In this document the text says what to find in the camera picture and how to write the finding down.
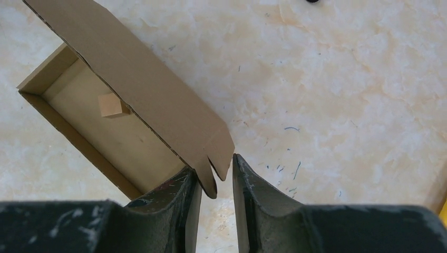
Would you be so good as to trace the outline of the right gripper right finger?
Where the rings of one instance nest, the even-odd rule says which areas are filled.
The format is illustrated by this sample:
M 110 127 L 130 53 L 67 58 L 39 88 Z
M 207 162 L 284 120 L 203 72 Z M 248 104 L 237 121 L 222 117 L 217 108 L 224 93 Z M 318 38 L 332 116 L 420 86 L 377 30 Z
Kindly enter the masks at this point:
M 323 252 L 312 208 L 258 175 L 241 154 L 232 157 L 239 252 Z

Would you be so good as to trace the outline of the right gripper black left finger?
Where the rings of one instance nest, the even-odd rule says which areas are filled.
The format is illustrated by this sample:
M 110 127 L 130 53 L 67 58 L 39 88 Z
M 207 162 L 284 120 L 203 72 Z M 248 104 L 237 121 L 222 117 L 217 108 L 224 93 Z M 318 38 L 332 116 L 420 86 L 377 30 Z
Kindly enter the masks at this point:
M 196 173 L 183 168 L 125 206 L 134 212 L 127 252 L 196 252 L 202 189 Z

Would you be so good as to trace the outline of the small brown cardboard cube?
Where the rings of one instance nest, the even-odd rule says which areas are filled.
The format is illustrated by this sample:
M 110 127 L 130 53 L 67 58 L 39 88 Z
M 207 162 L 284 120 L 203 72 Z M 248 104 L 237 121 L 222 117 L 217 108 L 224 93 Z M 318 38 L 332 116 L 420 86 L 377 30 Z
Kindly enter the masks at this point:
M 103 118 L 117 118 L 131 113 L 126 104 L 114 93 L 99 95 L 98 102 Z

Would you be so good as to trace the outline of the brown cardboard paper box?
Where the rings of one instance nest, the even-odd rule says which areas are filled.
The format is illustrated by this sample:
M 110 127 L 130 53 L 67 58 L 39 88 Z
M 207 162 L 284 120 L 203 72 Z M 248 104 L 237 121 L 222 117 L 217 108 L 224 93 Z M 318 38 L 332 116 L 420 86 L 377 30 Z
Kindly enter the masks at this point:
M 21 96 L 128 198 L 183 168 L 217 197 L 235 145 L 225 121 L 95 1 L 26 1 L 62 44 L 19 86 Z M 130 109 L 101 117 L 98 96 Z

